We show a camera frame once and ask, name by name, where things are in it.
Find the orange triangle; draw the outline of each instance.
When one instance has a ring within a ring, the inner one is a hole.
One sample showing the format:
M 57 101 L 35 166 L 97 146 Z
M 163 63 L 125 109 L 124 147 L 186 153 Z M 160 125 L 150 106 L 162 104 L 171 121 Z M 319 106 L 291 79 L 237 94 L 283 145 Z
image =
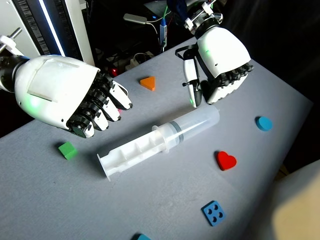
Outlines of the orange triangle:
M 145 88 L 155 91 L 156 90 L 156 77 L 150 76 L 145 79 L 140 80 L 140 85 L 144 86 Z

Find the robotic hand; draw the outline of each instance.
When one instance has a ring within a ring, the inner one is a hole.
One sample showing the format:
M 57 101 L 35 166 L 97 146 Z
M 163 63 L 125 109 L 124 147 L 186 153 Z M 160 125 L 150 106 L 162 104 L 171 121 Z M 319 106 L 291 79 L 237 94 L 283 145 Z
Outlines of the robotic hand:
M 89 138 L 120 120 L 118 109 L 133 106 L 128 91 L 97 67 L 58 55 L 22 56 L 13 41 L 17 31 L 0 36 L 0 51 L 15 54 L 0 57 L 0 89 L 15 93 L 33 118 Z
M 231 32 L 219 26 L 223 20 L 221 13 L 214 13 L 211 6 L 216 0 L 204 2 L 201 9 L 190 19 L 184 0 L 168 0 L 168 6 L 177 12 L 197 39 L 196 44 L 179 48 L 175 55 L 183 60 L 183 69 L 190 102 L 197 108 L 204 96 L 208 104 L 213 104 L 238 89 L 253 66 L 246 47 Z M 197 61 L 207 76 L 200 83 Z

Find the table surface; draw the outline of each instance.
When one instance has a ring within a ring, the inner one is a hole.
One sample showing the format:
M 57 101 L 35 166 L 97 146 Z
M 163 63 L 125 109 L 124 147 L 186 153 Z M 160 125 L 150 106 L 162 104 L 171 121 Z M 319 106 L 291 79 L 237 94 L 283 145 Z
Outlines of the table surface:
M 193 43 L 194 38 L 176 48 Z M 243 233 L 312 102 L 252 60 L 254 71 L 215 104 L 220 122 L 201 133 L 197 144 L 185 141 L 109 182 L 97 153 L 105 156 L 153 125 L 193 110 L 182 87 L 183 62 L 174 51 L 115 79 L 128 89 L 133 108 L 108 130 L 83 139 L 34 120 L 0 139 L 2 240 L 130 240 L 135 233 L 153 240 L 224 240 Z M 149 76 L 156 77 L 154 92 L 139 85 Z M 257 116 L 270 118 L 273 129 L 259 130 Z M 67 141 L 78 149 L 69 161 L 58 151 Z M 237 165 L 221 171 L 216 151 L 235 156 Z M 226 214 L 215 227 L 201 212 L 212 200 Z

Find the large plastic syringe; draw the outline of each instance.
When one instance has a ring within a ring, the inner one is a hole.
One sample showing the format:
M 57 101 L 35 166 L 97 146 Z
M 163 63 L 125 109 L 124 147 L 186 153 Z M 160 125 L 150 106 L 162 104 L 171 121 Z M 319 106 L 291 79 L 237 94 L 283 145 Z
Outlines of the large plastic syringe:
M 112 174 L 121 173 L 159 152 L 168 153 L 183 141 L 217 124 L 219 119 L 219 111 L 214 106 L 203 105 L 171 122 L 153 126 L 148 134 L 111 150 L 104 157 L 97 156 L 110 181 Z

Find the green cube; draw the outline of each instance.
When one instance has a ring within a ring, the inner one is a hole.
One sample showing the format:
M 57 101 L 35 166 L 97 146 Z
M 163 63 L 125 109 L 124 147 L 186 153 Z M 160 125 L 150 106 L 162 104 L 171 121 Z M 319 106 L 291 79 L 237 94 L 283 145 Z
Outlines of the green cube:
M 59 147 L 59 150 L 67 160 L 72 159 L 78 153 L 77 149 L 75 149 L 75 147 L 68 141 L 62 144 Z

